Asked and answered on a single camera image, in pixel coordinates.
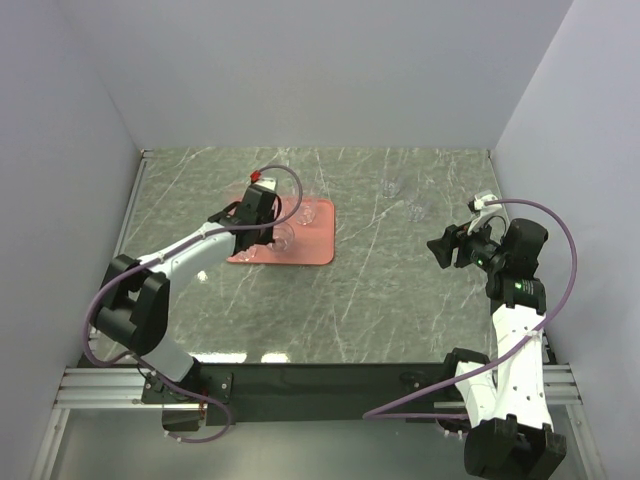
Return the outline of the clear round glass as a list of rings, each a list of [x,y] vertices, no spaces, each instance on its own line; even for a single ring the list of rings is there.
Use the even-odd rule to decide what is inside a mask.
[[[308,226],[314,222],[318,211],[318,199],[316,197],[306,198],[302,201],[295,214],[295,221],[302,226]]]

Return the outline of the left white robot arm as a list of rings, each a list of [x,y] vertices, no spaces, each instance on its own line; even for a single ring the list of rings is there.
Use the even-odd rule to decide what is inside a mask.
[[[163,375],[177,401],[193,400],[201,377],[168,334],[170,300],[204,268],[272,240],[281,206],[276,189],[275,179],[260,180],[183,240],[140,258],[120,255],[107,269],[91,326]]]

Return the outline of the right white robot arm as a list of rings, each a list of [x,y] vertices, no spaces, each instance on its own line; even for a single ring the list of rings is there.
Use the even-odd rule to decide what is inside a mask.
[[[510,222],[503,239],[488,224],[448,226],[427,243],[441,268],[475,265],[487,276],[498,356],[494,363],[455,349],[440,375],[443,393],[462,399],[470,429],[464,446],[468,474],[483,479],[548,479],[567,454],[554,429],[544,390],[541,323],[546,292],[536,278],[547,230],[526,219]]]

